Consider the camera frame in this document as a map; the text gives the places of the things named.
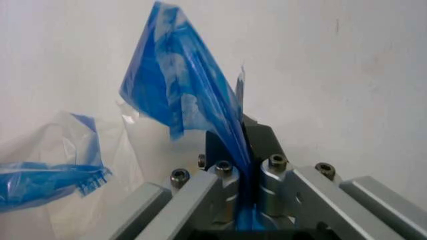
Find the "bolt head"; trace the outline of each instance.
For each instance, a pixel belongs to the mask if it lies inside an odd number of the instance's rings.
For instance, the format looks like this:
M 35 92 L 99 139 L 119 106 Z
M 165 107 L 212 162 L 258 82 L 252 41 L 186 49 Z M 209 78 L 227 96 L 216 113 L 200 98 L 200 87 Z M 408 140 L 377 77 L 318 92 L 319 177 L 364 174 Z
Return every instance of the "bolt head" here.
M 177 189 L 182 188 L 189 179 L 190 173 L 184 168 L 175 169 L 170 174 L 170 184 Z
M 287 163 L 288 159 L 282 154 L 272 154 L 268 158 L 268 167 L 278 172 L 284 171 Z
M 206 155 L 199 154 L 197 159 L 197 166 L 200 170 L 205 170 L 206 168 Z
M 319 162 L 314 167 L 317 171 L 319 171 L 322 175 L 327 177 L 329 180 L 333 181 L 335 177 L 335 167 L 326 162 Z
M 228 177 L 233 173 L 233 165 L 226 160 L 215 163 L 215 173 L 220 177 Z

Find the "hex socket bolt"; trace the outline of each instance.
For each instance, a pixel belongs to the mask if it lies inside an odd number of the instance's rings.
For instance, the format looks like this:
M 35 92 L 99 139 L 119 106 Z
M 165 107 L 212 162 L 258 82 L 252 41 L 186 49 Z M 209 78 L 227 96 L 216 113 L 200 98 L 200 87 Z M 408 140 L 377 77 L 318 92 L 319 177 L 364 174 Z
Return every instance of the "hex socket bolt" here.
M 177 189 L 182 188 L 189 179 L 190 173 L 184 168 L 175 169 L 170 174 L 170 184 Z
M 331 164 L 326 162 L 319 162 L 314 168 L 319 171 L 323 176 L 327 177 L 329 180 L 334 180 L 335 167 Z
M 215 163 L 215 173 L 222 177 L 229 177 L 233 173 L 233 165 L 226 160 L 217 161 Z
M 287 163 L 288 159 L 282 154 L 272 154 L 268 158 L 268 167 L 278 172 L 284 171 Z
M 197 159 L 197 166 L 200 170 L 205 170 L 206 168 L 206 155 L 205 154 L 199 154 Z

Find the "silver metal block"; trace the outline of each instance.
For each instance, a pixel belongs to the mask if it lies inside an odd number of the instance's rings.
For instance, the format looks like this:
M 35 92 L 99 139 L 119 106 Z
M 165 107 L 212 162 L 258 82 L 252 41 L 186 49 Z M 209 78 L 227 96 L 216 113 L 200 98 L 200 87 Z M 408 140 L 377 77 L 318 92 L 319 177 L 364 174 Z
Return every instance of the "silver metal block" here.
M 279 217 L 286 215 L 283 205 L 283 197 L 280 196 L 285 181 L 286 173 L 293 169 L 290 163 L 286 164 L 286 168 L 282 171 L 277 171 L 269 167 L 269 160 L 262 162 L 259 175 L 259 192 L 257 201 L 257 210 L 270 215 L 271 217 Z
M 194 229 L 210 229 L 225 207 L 222 182 L 198 171 L 138 235 L 138 240 L 186 239 Z
M 239 197 L 239 170 L 231 165 L 229 174 L 218 174 L 217 167 L 213 165 L 207 170 L 207 172 L 216 174 L 221 179 L 225 196 L 225 208 L 218 213 L 215 218 L 215 222 L 217 224 L 225 223 L 229 226 L 228 223 L 234 221 Z
M 385 223 L 352 199 L 312 166 L 286 175 L 284 206 L 296 227 L 329 226 L 341 239 L 402 239 Z
M 370 176 L 340 187 L 406 239 L 427 239 L 427 213 Z
M 274 217 L 257 211 L 256 219 L 266 230 L 294 229 L 294 223 L 287 216 Z
M 107 211 L 82 240 L 133 239 L 172 198 L 163 187 L 144 183 L 119 206 Z

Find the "white wall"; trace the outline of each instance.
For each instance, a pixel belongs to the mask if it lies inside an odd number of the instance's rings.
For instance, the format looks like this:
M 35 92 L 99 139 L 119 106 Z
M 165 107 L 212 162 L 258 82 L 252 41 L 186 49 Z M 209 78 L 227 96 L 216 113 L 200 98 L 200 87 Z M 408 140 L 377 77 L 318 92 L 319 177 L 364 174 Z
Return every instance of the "white wall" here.
M 427 1 L 180 4 L 245 112 L 294 164 L 372 175 L 427 210 Z M 68 110 L 119 121 L 115 100 L 152 1 L 0 0 L 0 142 Z

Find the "machine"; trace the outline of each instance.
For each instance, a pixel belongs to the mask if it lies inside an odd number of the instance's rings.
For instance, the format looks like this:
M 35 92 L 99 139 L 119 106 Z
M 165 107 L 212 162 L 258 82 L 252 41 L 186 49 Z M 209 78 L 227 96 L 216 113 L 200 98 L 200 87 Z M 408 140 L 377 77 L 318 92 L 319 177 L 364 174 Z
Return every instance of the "machine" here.
M 427 213 L 374 178 L 342 181 L 326 162 L 294 167 L 271 127 L 245 116 L 242 128 L 253 164 L 252 230 L 236 230 L 244 179 L 206 132 L 198 172 L 180 168 L 163 186 L 144 183 L 82 239 L 427 239 Z

